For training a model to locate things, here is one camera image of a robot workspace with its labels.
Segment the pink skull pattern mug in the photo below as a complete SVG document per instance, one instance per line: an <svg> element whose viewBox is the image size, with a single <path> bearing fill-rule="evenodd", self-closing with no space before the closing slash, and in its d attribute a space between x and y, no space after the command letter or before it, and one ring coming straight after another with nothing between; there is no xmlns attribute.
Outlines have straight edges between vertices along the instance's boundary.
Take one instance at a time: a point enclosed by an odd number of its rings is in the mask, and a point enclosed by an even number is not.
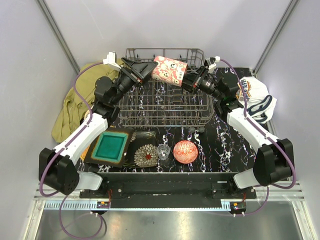
<svg viewBox="0 0 320 240"><path fill-rule="evenodd" d="M154 80L178 87L182 86L183 78L188 68L186 62L164 56L156 56L154 61L157 62L157 66L151 74Z"/></svg>

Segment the clear drinking glass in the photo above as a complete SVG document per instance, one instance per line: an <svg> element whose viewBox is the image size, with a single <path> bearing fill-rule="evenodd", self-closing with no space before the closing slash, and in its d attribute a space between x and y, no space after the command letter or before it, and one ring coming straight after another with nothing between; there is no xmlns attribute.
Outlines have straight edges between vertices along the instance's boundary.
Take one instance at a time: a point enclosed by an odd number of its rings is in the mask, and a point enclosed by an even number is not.
<svg viewBox="0 0 320 240"><path fill-rule="evenodd" d="M166 160L170 155L171 149L167 144L160 144L157 149L156 153L160 160Z"/></svg>

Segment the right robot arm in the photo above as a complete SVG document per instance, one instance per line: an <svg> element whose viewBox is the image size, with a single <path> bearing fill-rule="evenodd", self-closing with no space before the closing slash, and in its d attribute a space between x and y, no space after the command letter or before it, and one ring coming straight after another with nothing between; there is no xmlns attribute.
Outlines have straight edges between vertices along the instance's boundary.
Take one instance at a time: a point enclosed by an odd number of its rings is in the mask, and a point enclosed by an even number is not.
<svg viewBox="0 0 320 240"><path fill-rule="evenodd" d="M228 195L239 198L249 187L273 185L292 178L296 182L293 144L287 138L279 139L265 130L248 113L247 104L236 97L245 91L236 71L225 74L216 81L206 66L183 76L181 87L194 93L203 91L216 99L215 113L229 126L238 131L255 151L256 160L252 168L237 173L227 185Z"/></svg>

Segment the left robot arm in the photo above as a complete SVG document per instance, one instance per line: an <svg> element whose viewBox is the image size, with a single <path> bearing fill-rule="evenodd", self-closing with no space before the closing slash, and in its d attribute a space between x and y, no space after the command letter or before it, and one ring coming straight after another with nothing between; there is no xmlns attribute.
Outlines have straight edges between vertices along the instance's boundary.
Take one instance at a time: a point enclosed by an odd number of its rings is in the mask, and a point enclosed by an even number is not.
<svg viewBox="0 0 320 240"><path fill-rule="evenodd" d="M118 103L134 85L142 85L152 77L158 65L156 61L132 61L125 57L120 66L115 60L104 59L102 64L118 71L118 77L111 80L107 76L95 82L94 104L89 107L89 115L84 122L63 142L53 149L44 148L39 154L39 192L43 197L50 197L43 186L55 191L52 195L62 193L69 195L75 190L90 190L97 198L108 193L108 186L103 178L94 172L77 171L76 164L84 150L102 132L107 130L117 119Z"/></svg>

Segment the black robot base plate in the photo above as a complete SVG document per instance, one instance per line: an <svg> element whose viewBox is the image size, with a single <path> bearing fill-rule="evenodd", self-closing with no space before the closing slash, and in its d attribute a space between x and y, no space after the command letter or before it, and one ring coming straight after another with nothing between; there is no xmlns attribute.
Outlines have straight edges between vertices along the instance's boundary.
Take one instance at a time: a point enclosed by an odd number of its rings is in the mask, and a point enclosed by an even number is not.
<svg viewBox="0 0 320 240"><path fill-rule="evenodd" d="M256 199L255 190L236 190L233 173L104 173L100 190L84 190L81 199L105 200L112 209L220 209L223 200Z"/></svg>

